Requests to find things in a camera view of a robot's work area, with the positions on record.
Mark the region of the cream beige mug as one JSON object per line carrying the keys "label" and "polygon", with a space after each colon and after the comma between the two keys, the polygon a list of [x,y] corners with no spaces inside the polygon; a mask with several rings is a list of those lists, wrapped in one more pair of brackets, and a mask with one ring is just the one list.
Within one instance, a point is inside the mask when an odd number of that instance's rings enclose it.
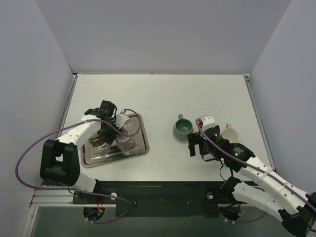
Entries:
{"label": "cream beige mug", "polygon": [[100,147],[105,144],[105,141],[102,137],[100,137],[97,133],[94,133],[90,138],[89,142],[92,144],[94,147]]}

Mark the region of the teal glazed mug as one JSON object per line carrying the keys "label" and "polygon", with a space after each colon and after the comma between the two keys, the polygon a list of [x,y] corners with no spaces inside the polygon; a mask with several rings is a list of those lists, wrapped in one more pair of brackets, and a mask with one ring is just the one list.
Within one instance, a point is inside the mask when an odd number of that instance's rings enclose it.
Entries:
{"label": "teal glazed mug", "polygon": [[184,118],[182,114],[179,114],[172,132],[177,141],[185,142],[188,140],[188,136],[193,133],[193,124],[188,119]]}

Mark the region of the mauve cylindrical mug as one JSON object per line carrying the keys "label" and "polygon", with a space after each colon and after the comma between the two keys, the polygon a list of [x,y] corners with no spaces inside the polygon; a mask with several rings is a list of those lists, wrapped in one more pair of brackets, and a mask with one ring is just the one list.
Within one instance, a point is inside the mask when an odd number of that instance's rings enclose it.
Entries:
{"label": "mauve cylindrical mug", "polygon": [[121,151],[128,151],[134,148],[135,140],[134,137],[120,135],[116,138],[116,144]]}

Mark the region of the pink faceted mug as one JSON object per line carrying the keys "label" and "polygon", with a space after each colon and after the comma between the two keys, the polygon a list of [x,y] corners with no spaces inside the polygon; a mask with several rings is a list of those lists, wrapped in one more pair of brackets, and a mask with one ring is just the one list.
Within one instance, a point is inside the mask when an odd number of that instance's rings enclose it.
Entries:
{"label": "pink faceted mug", "polygon": [[237,143],[239,141],[239,133],[232,127],[230,123],[227,123],[221,133],[224,139],[227,139],[230,143]]}

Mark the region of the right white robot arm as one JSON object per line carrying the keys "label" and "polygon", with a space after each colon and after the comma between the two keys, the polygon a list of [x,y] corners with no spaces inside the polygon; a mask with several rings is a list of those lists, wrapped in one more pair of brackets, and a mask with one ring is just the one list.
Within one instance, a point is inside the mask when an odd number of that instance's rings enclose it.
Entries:
{"label": "right white robot arm", "polygon": [[296,237],[305,237],[316,222],[316,195],[296,188],[264,164],[241,143],[230,143],[219,132],[219,126],[188,135],[190,155],[195,146],[203,157],[212,155],[229,170],[253,181],[258,188],[231,176],[221,186],[220,195],[226,202],[234,199],[265,211],[281,222]]}

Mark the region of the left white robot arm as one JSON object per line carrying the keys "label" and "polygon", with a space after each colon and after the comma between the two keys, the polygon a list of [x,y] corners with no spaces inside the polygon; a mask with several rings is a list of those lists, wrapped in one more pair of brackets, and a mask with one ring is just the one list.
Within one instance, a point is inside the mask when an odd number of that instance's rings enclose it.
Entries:
{"label": "left white robot arm", "polygon": [[88,109],[77,125],[70,126],[67,133],[56,140],[45,141],[42,150],[40,177],[76,190],[84,191],[90,203],[101,199],[97,180],[80,170],[79,150],[92,135],[98,135],[112,144],[129,120],[124,113],[116,115],[117,107],[110,101],[102,101],[99,108]]}

